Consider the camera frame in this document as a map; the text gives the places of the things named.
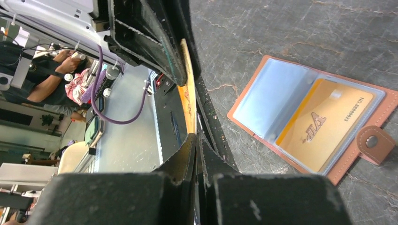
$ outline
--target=vip card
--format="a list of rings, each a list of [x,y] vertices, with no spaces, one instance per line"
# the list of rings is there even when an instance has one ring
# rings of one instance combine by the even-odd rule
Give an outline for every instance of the vip card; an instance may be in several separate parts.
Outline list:
[[[373,98],[370,92],[318,79],[276,144],[313,172],[321,172]]]

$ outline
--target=gray marble surface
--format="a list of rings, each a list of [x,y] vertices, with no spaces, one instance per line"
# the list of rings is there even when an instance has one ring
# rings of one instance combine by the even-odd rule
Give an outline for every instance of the gray marble surface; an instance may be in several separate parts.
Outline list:
[[[263,55],[398,89],[397,0],[191,0],[202,76],[243,173],[297,171],[227,119]],[[384,129],[398,140],[398,113]],[[339,185],[355,224],[398,224],[398,148]]]

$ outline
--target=white panel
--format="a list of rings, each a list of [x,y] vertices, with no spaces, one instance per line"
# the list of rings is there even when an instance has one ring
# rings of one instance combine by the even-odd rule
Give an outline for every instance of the white panel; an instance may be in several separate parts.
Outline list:
[[[3,163],[0,167],[0,180],[20,182],[48,182],[58,167]]]

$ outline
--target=potted plant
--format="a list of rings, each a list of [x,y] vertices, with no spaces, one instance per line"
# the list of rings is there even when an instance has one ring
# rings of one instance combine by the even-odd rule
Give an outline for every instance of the potted plant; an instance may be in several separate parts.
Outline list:
[[[42,123],[41,123],[42,126],[46,126],[46,125],[50,126],[50,125],[54,124],[54,116],[52,116],[50,114],[41,115],[40,119],[42,121]]]

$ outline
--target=card holder strap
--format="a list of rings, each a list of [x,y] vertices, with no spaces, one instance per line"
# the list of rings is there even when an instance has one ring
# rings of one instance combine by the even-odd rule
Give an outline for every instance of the card holder strap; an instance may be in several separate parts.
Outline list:
[[[396,146],[396,141],[378,126],[363,127],[355,138],[358,149],[365,159],[380,165]]]

